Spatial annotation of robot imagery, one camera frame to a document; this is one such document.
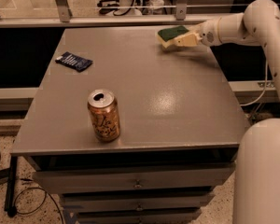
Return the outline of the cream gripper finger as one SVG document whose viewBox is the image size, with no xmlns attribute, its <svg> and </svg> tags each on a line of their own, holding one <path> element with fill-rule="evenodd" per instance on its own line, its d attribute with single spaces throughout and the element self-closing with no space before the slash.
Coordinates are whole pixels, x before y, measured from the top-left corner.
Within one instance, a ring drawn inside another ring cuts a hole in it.
<svg viewBox="0 0 280 224">
<path fill-rule="evenodd" d="M 197 33 L 185 33 L 174 39 L 174 44 L 178 47 L 196 47 L 199 44 L 200 37 Z"/>
</svg>

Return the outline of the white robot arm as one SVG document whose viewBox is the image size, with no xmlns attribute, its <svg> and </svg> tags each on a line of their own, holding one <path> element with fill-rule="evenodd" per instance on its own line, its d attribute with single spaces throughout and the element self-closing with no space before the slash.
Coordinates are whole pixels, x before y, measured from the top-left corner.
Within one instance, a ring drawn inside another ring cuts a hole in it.
<svg viewBox="0 0 280 224">
<path fill-rule="evenodd" d="M 255 0 L 242 13 L 190 27 L 174 43 L 180 47 L 200 43 L 260 46 L 280 104 L 280 9 L 274 1 Z M 280 118 L 256 122 L 241 140 L 232 224 L 280 224 Z"/>
</svg>

